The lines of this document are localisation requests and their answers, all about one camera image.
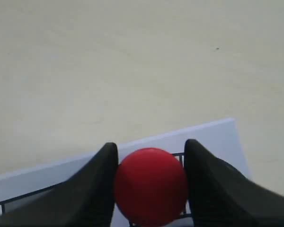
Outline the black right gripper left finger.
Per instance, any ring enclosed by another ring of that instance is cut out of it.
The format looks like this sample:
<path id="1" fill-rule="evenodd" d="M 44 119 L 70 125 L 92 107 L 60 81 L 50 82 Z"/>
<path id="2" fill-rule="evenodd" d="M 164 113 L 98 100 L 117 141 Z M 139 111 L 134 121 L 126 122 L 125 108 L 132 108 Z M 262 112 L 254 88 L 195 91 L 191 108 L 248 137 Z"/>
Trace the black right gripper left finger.
<path id="1" fill-rule="evenodd" d="M 106 143 L 76 174 L 42 197 L 0 215 L 0 227 L 108 227 L 117 145 Z"/>

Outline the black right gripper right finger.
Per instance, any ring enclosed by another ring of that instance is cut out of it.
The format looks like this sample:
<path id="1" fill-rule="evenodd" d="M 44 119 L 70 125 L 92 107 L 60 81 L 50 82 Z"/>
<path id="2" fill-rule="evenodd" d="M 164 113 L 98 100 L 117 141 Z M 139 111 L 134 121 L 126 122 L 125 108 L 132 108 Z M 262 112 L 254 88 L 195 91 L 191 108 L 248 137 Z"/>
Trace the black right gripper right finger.
<path id="1" fill-rule="evenodd" d="M 184 150 L 195 227 L 284 227 L 284 196 L 245 177 L 199 141 Z"/>

